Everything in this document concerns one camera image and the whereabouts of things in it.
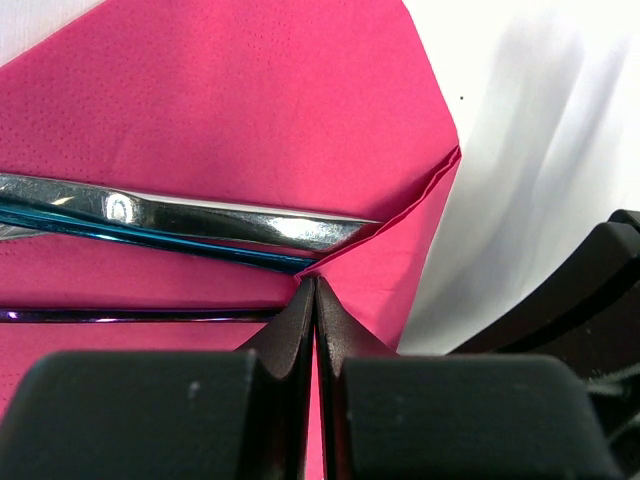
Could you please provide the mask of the pink paper napkin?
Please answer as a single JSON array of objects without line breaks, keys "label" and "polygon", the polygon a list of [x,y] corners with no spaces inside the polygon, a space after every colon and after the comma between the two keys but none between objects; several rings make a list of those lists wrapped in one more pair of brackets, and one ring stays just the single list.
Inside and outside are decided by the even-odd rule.
[{"label": "pink paper napkin", "polygon": [[[400,1],[107,1],[1,69],[1,175],[373,220],[297,274],[17,227],[2,309],[279,309],[305,280],[396,347],[461,152]],[[68,351],[230,352],[264,323],[1,323],[1,423]],[[313,338],[305,469],[324,475]]]}]

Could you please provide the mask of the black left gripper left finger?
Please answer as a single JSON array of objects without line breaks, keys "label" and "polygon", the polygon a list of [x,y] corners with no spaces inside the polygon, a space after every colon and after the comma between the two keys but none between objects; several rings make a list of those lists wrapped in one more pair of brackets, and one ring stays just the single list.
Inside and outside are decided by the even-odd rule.
[{"label": "black left gripper left finger", "polygon": [[68,351],[1,423],[5,479],[299,479],[315,284],[230,352]]}]

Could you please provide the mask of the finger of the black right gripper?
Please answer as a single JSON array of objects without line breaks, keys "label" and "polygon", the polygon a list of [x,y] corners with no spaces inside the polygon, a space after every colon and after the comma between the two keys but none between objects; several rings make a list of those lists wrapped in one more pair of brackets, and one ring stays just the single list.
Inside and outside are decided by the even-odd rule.
[{"label": "finger of the black right gripper", "polygon": [[638,212],[596,225],[532,293],[454,351],[558,358],[586,383],[610,445],[638,449]]}]

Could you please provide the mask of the purple metal spoon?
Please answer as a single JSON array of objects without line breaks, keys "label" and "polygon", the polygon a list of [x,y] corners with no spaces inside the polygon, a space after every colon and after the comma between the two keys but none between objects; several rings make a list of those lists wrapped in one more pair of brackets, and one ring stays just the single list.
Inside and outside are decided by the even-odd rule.
[{"label": "purple metal spoon", "polygon": [[100,309],[2,309],[2,324],[92,324],[92,323],[264,323],[279,309],[231,310],[100,310]]}]

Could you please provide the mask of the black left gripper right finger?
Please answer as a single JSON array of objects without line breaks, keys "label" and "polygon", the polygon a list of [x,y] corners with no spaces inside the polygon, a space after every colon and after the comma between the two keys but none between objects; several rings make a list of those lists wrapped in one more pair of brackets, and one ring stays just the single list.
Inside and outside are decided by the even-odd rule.
[{"label": "black left gripper right finger", "polygon": [[328,479],[619,479],[581,381],[540,355],[401,356],[316,282]]}]

